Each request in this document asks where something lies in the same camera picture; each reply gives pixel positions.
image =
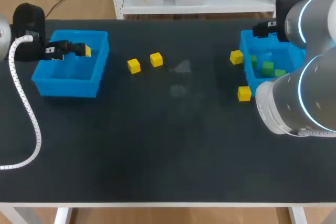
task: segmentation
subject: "wooden floor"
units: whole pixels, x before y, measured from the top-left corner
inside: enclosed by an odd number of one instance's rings
[[[0,0],[0,13],[11,22],[13,11],[21,3],[41,6],[45,13],[57,0]],[[128,19],[228,19],[270,17],[270,14],[199,14],[132,15]],[[48,17],[50,19],[115,19],[113,0],[66,0]],[[43,223],[54,223],[56,208],[36,208]],[[306,208],[309,224],[319,224],[332,208]],[[0,224],[9,221],[0,214]],[[148,208],[148,209],[75,209],[71,223],[176,223],[176,224],[289,224],[287,209],[281,208]]]

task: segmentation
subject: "white shelf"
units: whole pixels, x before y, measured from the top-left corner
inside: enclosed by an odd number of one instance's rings
[[[176,6],[175,0],[165,0],[161,6],[132,6],[130,0],[120,0],[122,14],[190,14],[274,12],[275,0],[209,0],[208,5]]]

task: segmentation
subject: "table leg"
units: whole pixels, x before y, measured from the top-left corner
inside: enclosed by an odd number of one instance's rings
[[[71,218],[71,207],[59,207],[54,224],[69,224]]]
[[[27,207],[0,207],[0,211],[13,224],[42,224],[33,208]]]
[[[324,219],[321,224],[335,224],[336,223],[336,209],[332,210],[331,213]]]
[[[292,224],[307,224],[303,207],[289,207],[288,210]]]

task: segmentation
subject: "blue plastic bin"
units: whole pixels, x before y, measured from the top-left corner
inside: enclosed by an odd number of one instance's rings
[[[95,98],[109,53],[106,31],[57,30],[50,41],[83,42],[91,57],[64,55],[64,60],[41,60],[32,76],[40,95]]]
[[[244,71],[246,80],[251,88],[252,97],[255,96],[257,87],[264,81],[273,78],[263,78],[261,68],[264,61],[272,61],[274,69],[283,69],[286,73],[299,68],[306,52],[292,43],[280,42],[275,34],[267,38],[253,37],[252,30],[242,31],[240,34],[240,50],[244,54]],[[253,69],[250,56],[257,56],[257,67]]]

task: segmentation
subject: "blue light ring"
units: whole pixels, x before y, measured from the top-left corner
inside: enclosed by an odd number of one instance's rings
[[[305,37],[303,36],[303,33],[302,33],[302,29],[301,29],[301,20],[302,20],[302,16],[303,16],[303,12],[305,11],[305,9],[307,8],[308,4],[311,2],[312,0],[309,0],[308,2],[306,2],[306,4],[304,5],[304,7],[302,8],[301,12],[300,12],[300,15],[299,15],[299,34],[301,36],[301,39],[304,43],[306,43],[306,40],[305,40]]]
[[[298,94],[299,94],[299,101],[300,101],[300,104],[301,104],[301,107],[303,109],[303,111],[305,112],[306,116],[311,120],[313,121],[317,126],[327,130],[327,131],[331,131],[331,132],[336,132],[336,131],[333,131],[327,127],[324,127],[322,124],[318,123],[310,114],[309,112],[307,111],[305,105],[303,104],[303,101],[302,101],[302,96],[301,96],[301,83],[302,83],[302,77],[303,77],[303,74],[305,73],[306,69],[308,68],[308,66],[313,62],[313,60],[315,60],[318,56],[315,56],[314,58],[312,58],[308,64],[304,67],[302,73],[301,73],[301,76],[300,76],[300,79],[299,79],[299,84],[298,84]]]

